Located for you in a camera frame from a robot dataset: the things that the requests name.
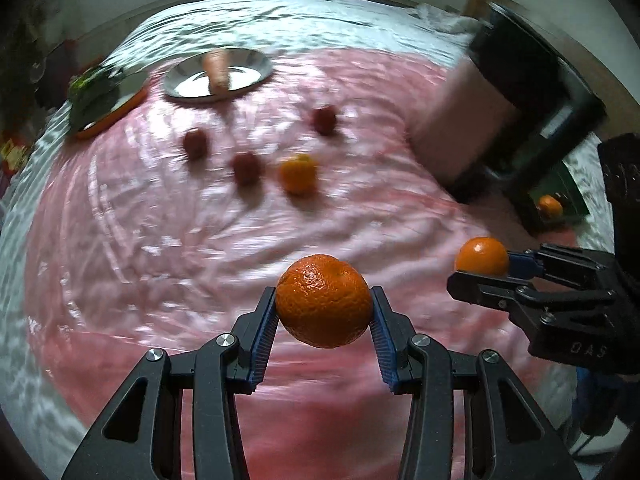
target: wrinkled fabric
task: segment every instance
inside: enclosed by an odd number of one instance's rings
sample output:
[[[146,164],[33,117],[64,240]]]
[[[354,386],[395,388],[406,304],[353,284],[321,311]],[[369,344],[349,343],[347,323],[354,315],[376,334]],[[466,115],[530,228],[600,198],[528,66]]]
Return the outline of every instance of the wrinkled fabric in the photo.
[[[423,54],[450,68],[477,26],[472,18],[426,4],[401,9],[363,0],[204,0],[146,19],[109,59],[135,70],[223,45],[258,48],[272,58],[313,48],[355,47]],[[28,344],[23,300],[24,289],[31,285],[24,280],[24,268],[27,234],[49,171],[65,144],[68,112],[67,104],[53,115],[29,163],[12,179],[7,192],[11,199],[2,199],[7,215],[0,235],[0,404],[14,433],[50,480],[62,476],[86,426],[53,387]],[[579,245],[612,251],[611,212],[596,152],[599,142],[591,134],[564,163],[591,212],[577,230]],[[500,216],[510,211],[500,197],[492,197],[474,208],[473,215],[491,228],[496,208]],[[509,215],[514,219],[513,211]],[[517,223],[508,225],[514,226],[508,238],[522,241]],[[108,369],[108,356],[104,362]],[[542,377],[536,400],[559,424],[570,412],[574,391],[575,370],[553,365]]]
[[[166,100],[165,65],[143,105],[94,140],[62,147],[28,237],[24,309],[33,352],[66,403],[91,424],[147,348],[199,348],[313,253],[354,265],[447,348],[497,349],[535,387],[548,364],[527,354],[522,332],[446,292],[460,245],[489,234],[483,218],[510,248],[536,242],[505,202],[467,209],[415,161],[406,133],[445,70],[358,49],[273,63],[258,89],[209,107]],[[311,110],[326,104],[340,110],[335,138],[310,126]],[[195,126],[212,153],[193,164],[180,140]],[[240,192],[229,161],[244,150],[266,174]],[[280,189],[278,162],[294,153],[318,161],[316,197]],[[327,351],[279,327],[264,383],[238,399],[252,478],[394,478],[408,403],[382,383],[368,334]],[[453,478],[462,473],[457,429]],[[183,461],[190,474],[186,451]]]

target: screw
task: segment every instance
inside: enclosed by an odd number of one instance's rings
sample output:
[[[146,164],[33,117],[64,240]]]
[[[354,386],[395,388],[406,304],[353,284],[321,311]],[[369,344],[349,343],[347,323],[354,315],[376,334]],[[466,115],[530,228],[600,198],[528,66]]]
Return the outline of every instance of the screw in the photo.
[[[495,350],[485,350],[482,352],[482,359],[488,363],[496,364],[500,360],[500,356]]]
[[[219,346],[231,346],[236,342],[236,336],[233,334],[221,334],[216,338],[216,343]]]
[[[556,320],[556,316],[554,316],[551,312],[545,312],[540,319],[543,323],[553,323]]]
[[[161,348],[152,348],[146,353],[147,361],[158,361],[164,355],[164,351]]]
[[[428,335],[416,334],[411,338],[411,342],[416,346],[429,346],[431,338]]]

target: white bedsheet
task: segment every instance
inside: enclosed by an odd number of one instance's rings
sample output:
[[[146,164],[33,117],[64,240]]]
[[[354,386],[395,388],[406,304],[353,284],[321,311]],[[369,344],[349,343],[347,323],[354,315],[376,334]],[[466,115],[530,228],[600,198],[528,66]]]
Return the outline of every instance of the white bedsheet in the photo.
[[[164,10],[142,23],[110,56],[133,70],[172,56],[233,45],[270,56],[329,46],[377,48],[425,54],[451,67],[477,22],[439,9],[401,9],[361,0],[209,0]],[[25,239],[51,164],[63,141],[68,105],[53,117],[23,172],[0,237],[0,404],[27,452],[50,480],[62,476],[85,428],[36,364],[26,341],[22,312]],[[566,164],[591,211],[580,245],[612,251],[610,210],[592,134]],[[558,370],[538,399],[553,411],[572,386]]]

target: small orange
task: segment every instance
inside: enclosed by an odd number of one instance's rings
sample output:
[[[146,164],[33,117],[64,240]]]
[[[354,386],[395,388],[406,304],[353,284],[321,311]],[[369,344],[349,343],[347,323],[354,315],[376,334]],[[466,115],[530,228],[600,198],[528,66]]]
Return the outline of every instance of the small orange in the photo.
[[[280,183],[287,193],[306,195],[316,190],[318,165],[307,154],[288,158],[280,164]]]
[[[276,312],[287,331],[317,348],[355,341],[369,326],[373,305],[367,282],[327,254],[296,261],[276,287]]]
[[[547,218],[562,216],[562,204],[551,195],[543,195],[539,198],[538,209]]]
[[[504,245],[495,238],[471,238],[460,248],[454,268],[475,274],[502,276],[509,272],[509,255]]]

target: blue gripper pad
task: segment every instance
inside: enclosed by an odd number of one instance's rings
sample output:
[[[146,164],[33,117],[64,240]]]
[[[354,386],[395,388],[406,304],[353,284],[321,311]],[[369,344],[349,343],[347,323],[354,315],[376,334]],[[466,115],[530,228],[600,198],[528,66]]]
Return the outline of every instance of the blue gripper pad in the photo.
[[[278,328],[278,316],[276,314],[275,295],[265,310],[260,328],[251,348],[249,383],[253,388],[262,382],[267,369],[267,362],[273,346],[273,339]]]
[[[407,316],[391,310],[381,286],[371,288],[371,299],[373,316],[369,329],[382,380],[396,395],[409,393],[415,381],[422,378],[422,369],[412,366],[408,353],[414,327]]]
[[[537,276],[543,276],[545,269],[534,254],[509,253],[509,276],[520,280],[530,280]]]

